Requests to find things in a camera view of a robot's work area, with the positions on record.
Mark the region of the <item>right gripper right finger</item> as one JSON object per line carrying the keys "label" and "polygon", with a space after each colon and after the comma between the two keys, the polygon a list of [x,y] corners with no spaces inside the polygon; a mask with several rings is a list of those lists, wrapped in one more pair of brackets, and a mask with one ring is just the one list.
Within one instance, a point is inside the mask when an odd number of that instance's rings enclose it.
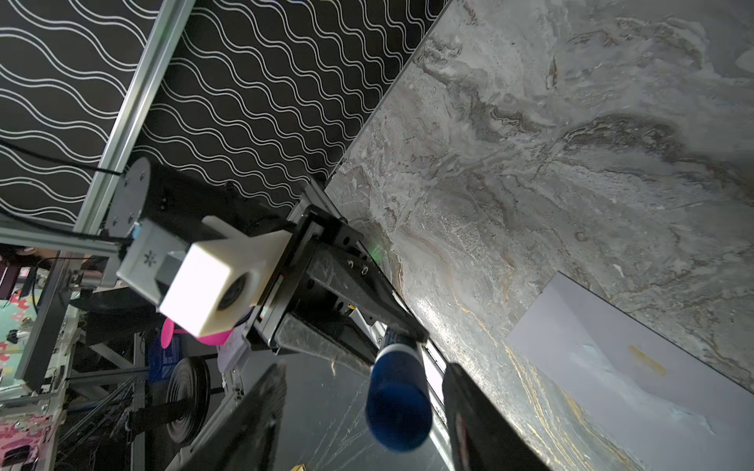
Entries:
{"label": "right gripper right finger", "polygon": [[447,365],[442,388],[456,470],[548,468],[461,365]]}

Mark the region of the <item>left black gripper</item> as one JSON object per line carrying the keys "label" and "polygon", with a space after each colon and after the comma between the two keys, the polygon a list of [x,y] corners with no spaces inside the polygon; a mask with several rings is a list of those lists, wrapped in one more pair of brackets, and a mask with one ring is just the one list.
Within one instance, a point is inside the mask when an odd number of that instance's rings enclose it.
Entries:
{"label": "left black gripper", "polygon": [[247,320],[253,351],[303,353],[368,377],[377,345],[351,319],[353,306],[418,343],[428,341],[428,331],[357,247],[363,235],[344,218],[310,204],[289,229],[292,239]]}

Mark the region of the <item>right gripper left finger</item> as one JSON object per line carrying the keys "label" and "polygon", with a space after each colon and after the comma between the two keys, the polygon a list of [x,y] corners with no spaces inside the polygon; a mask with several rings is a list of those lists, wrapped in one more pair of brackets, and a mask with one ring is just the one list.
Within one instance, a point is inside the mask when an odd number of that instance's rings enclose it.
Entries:
{"label": "right gripper left finger", "polygon": [[287,395],[286,366],[270,366],[205,441],[192,445],[178,470],[271,470]]}

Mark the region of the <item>blue white glue stick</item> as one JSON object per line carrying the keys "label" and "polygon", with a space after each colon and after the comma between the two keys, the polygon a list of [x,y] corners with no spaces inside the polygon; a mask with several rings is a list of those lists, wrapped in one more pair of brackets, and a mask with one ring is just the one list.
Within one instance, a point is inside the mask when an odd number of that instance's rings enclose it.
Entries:
{"label": "blue white glue stick", "polygon": [[389,328],[371,370],[365,420],[389,451],[414,451],[433,424],[428,382],[418,343]]}

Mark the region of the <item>lavender envelope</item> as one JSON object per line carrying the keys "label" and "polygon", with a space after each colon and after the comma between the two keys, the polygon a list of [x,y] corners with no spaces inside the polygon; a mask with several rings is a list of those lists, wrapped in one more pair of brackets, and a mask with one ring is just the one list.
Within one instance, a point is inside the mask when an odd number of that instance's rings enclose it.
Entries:
{"label": "lavender envelope", "polygon": [[647,468],[752,469],[751,392],[567,276],[507,343]]}

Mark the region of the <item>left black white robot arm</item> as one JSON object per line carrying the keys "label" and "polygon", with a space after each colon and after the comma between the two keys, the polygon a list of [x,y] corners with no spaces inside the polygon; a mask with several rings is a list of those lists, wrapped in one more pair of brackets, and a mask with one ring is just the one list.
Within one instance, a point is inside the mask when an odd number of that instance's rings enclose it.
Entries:
{"label": "left black white robot arm", "polygon": [[367,374],[381,325],[428,331],[317,182],[288,216],[141,158],[106,222],[123,239],[117,275],[197,339],[299,352]]}

